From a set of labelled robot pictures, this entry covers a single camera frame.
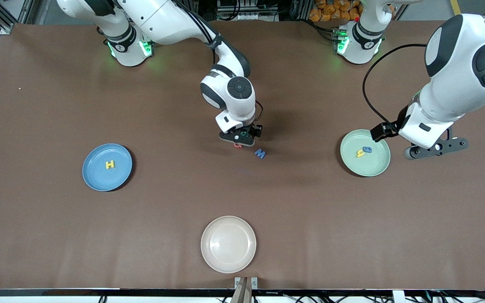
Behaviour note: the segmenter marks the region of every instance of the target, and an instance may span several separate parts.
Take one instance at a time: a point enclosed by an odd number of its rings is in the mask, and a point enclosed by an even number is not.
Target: orange bag
[[[340,18],[340,10],[335,10],[333,14],[330,16],[331,19],[339,19]]]
[[[331,15],[334,11],[335,11],[334,5],[331,5],[331,4],[327,4],[323,8],[323,13],[328,14],[328,15]]]
[[[358,9],[351,8],[349,10],[349,19],[350,20],[355,20],[357,17],[360,17],[360,15],[358,15]]]
[[[392,19],[396,18],[396,9],[394,8],[394,6],[392,6],[392,4],[389,4],[389,8],[392,11]]]
[[[315,6],[317,6],[317,8],[322,9],[325,5],[327,5],[327,0],[315,0]]]
[[[317,8],[312,8],[312,10],[310,11],[310,16],[308,17],[308,19],[310,19],[314,22],[319,21],[319,19],[321,19],[321,10],[318,10]]]
[[[349,8],[351,8],[351,1],[350,0],[340,0],[340,10],[341,11],[349,11]]]
[[[340,18],[349,20],[349,12],[346,12],[346,11],[340,12]]]

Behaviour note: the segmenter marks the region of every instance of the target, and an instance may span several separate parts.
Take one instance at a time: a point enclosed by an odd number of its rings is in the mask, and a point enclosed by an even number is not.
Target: blue plate
[[[85,184],[94,190],[110,191],[127,181],[132,171],[132,157],[119,144],[101,145],[83,161],[82,175]]]

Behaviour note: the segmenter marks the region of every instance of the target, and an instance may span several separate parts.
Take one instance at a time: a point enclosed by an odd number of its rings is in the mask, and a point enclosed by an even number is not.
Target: white plate
[[[256,253],[256,234],[246,221],[226,215],[216,218],[202,235],[202,255],[208,266],[223,274],[243,270]]]

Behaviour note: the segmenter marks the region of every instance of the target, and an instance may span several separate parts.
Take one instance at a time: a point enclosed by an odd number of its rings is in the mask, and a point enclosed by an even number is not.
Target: green led light
[[[109,49],[112,51],[112,57],[115,58],[115,53],[114,53],[113,48],[112,48],[112,46],[110,45],[109,42],[108,42],[108,46],[109,46]]]
[[[347,46],[349,44],[349,37],[345,37],[342,42],[338,43],[338,53],[343,54],[345,53],[345,50],[347,49]]]
[[[379,42],[377,42],[376,50],[375,50],[375,52],[373,52],[373,54],[376,54],[377,52],[379,52],[379,46],[381,45],[381,41],[383,41],[383,40],[379,39]]]
[[[146,57],[152,55],[152,42],[140,42],[140,46],[143,50],[143,54]]]

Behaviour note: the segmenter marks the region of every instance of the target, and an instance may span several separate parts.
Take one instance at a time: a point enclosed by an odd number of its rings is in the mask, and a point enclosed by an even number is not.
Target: yellow tape
[[[454,15],[460,15],[460,5],[458,5],[458,0],[450,0],[450,5],[452,6],[452,10],[454,11]]]

